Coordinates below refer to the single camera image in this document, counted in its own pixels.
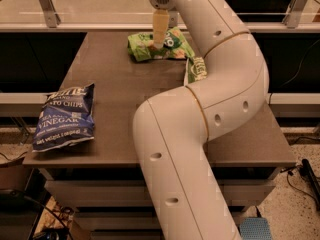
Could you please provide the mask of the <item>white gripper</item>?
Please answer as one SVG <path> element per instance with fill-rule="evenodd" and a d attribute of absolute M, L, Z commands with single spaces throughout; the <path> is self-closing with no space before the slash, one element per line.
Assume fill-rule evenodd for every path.
<path fill-rule="evenodd" d="M 161 49 L 169 25 L 169 14 L 167 10 L 173 9 L 175 4 L 173 0 L 149 0 L 149 2 L 157 9 L 153 13 L 153 45 L 157 49 Z"/>

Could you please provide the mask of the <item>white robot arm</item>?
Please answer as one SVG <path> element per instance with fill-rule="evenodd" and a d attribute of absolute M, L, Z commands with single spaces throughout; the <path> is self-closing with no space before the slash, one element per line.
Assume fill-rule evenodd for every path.
<path fill-rule="evenodd" d="M 165 240 L 242 240 L 203 146 L 260 110 L 269 86 L 264 56 L 225 0 L 163 6 L 180 13 L 208 75 L 149 98 L 134 115 L 134 145 L 153 206 Z"/>

